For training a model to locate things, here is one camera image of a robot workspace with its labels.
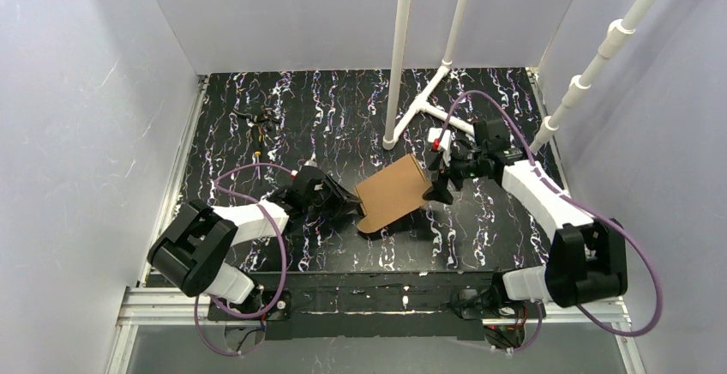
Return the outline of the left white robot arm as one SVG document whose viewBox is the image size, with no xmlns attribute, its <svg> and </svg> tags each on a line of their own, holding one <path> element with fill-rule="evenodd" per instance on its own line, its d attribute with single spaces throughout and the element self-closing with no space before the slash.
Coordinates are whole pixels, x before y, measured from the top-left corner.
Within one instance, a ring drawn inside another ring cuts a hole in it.
<svg viewBox="0 0 727 374">
<path fill-rule="evenodd" d="M 247 205 L 215 207 L 193 200 L 147 253 L 147 263 L 188 297 L 206 294 L 242 304 L 259 286 L 225 258 L 237 245 L 281 236 L 289 221 L 312 215 L 334 220 L 360 208 L 360 199 L 316 166 L 291 171 L 291 183 Z"/>
</svg>

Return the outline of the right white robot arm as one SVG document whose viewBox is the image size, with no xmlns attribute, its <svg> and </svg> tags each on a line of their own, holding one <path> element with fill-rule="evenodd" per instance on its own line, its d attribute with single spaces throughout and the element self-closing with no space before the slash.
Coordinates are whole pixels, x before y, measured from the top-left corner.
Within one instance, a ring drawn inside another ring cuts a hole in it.
<svg viewBox="0 0 727 374">
<path fill-rule="evenodd" d="M 424 200 L 451 204 L 451 187 L 461 190 L 468 179 L 491 179 L 527 210 L 550 241 L 544 266 L 498 272 L 487 291 L 467 295 L 465 302 L 500 306 L 534 300 L 569 307 L 627 291 L 624 237 L 568 203 L 564 190 L 550 182 L 541 166 L 510 144 L 503 121 L 477 123 L 473 142 L 464 142 L 461 152 L 452 151 L 454 142 L 450 130 L 429 129 L 432 176 Z"/>
</svg>

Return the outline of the brown cardboard box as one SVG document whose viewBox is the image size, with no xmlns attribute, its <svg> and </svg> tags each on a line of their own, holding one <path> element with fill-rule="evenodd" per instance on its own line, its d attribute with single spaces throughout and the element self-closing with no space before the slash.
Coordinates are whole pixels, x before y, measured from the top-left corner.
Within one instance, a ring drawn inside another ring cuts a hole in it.
<svg viewBox="0 0 727 374">
<path fill-rule="evenodd" d="M 379 232 L 418 210 L 425 204 L 423 194 L 429 187 L 413 154 L 399 158 L 355 186 L 363 213 L 357 229 L 364 234 Z"/>
</svg>

